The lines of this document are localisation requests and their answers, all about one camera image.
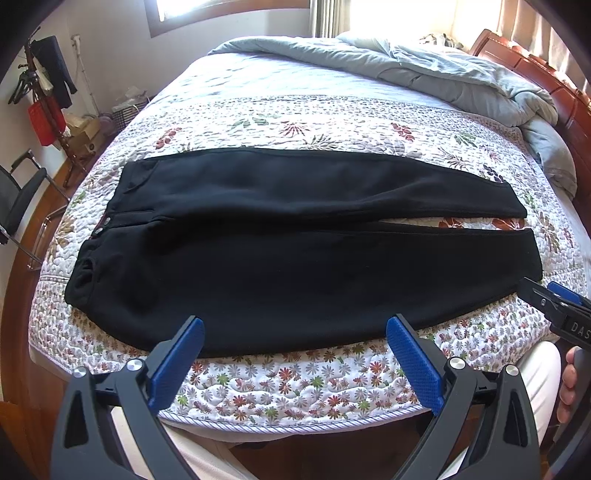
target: wooden headboard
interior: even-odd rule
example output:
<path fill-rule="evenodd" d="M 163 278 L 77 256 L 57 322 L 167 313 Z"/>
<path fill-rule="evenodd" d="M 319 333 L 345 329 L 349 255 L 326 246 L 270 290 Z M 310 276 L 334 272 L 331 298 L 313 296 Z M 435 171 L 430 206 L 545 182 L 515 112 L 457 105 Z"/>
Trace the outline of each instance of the wooden headboard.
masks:
<path fill-rule="evenodd" d="M 573 154 L 577 170 L 577 195 L 573 200 L 587 233 L 591 235 L 591 110 L 587 95 L 539 57 L 527 50 L 483 30 L 470 54 L 499 63 L 530 82 L 546 89 L 558 110 L 556 131 Z"/>

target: pillow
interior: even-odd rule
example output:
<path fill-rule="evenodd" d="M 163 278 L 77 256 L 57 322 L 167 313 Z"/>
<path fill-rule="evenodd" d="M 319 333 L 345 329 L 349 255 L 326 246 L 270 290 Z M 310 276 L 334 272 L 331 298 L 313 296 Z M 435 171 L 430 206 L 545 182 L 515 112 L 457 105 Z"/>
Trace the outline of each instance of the pillow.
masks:
<path fill-rule="evenodd" d="M 538 158 L 542 171 L 551 182 L 562 187 L 574 198 L 577 193 L 577 174 L 573 156 L 561 136 L 548 122 L 536 115 L 520 126 L 524 140 L 529 143 L 534 158 Z"/>

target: metal screw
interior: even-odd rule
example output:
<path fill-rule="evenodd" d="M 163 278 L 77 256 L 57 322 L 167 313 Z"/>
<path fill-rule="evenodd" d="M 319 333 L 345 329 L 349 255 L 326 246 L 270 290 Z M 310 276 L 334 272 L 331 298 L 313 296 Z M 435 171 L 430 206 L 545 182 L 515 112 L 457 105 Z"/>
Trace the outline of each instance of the metal screw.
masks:
<path fill-rule="evenodd" d="M 86 368 L 84 367 L 76 367 L 74 369 L 74 371 L 72 372 L 72 374 L 76 377 L 76 378 L 82 378 L 86 375 Z"/>
<path fill-rule="evenodd" d="M 456 370 L 461 370 L 466 366 L 466 362 L 457 356 L 450 358 L 449 364 L 452 368 Z"/>
<path fill-rule="evenodd" d="M 127 370 L 131 370 L 135 372 L 144 366 L 144 362 L 142 362 L 139 358 L 134 358 L 127 362 Z"/>
<path fill-rule="evenodd" d="M 519 369 L 515 365 L 507 365 L 505 367 L 505 370 L 512 377 L 516 377 L 517 375 L 519 375 Z"/>

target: hand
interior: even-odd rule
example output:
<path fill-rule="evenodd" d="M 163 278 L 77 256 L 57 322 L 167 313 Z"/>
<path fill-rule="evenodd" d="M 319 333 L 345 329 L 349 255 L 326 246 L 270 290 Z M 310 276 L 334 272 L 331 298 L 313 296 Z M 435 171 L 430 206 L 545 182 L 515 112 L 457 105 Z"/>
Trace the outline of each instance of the hand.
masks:
<path fill-rule="evenodd" d="M 574 353 L 579 350 L 578 346 L 572 347 L 566 354 L 568 365 L 562 373 L 562 386 L 558 396 L 560 404 L 556 416 L 560 423 L 566 423 L 570 418 L 570 406 L 574 403 L 574 386 L 577 384 L 577 371 L 574 368 Z"/>

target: chair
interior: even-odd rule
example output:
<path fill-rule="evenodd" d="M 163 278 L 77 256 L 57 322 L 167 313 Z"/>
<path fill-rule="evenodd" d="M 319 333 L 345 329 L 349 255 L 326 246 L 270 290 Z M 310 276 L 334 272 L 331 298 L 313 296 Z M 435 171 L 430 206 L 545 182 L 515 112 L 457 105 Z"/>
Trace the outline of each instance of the chair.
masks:
<path fill-rule="evenodd" d="M 35 172 L 24 187 L 21 187 L 12 174 L 26 158 L 31 160 L 37 167 L 37 172 Z M 27 265 L 29 270 L 39 270 L 41 268 L 43 260 L 36 254 L 39 241 L 41 240 L 48 223 L 62 215 L 67 207 L 66 203 L 66 205 L 51 212 L 45 217 L 45 220 L 41 224 L 41 228 L 37 233 L 37 239 L 35 240 L 32 251 L 26 249 L 22 243 L 15 238 L 14 235 L 21 224 L 25 211 L 41 186 L 41 183 L 43 183 L 43 180 L 49 181 L 60 195 L 63 196 L 68 203 L 70 202 L 68 195 L 57 186 L 56 182 L 47 174 L 47 170 L 37 163 L 31 150 L 26 151 L 16 159 L 11 166 L 10 172 L 0 167 L 0 245 L 6 245 L 9 239 L 16 243 L 17 247 L 27 254 L 30 259 Z"/>

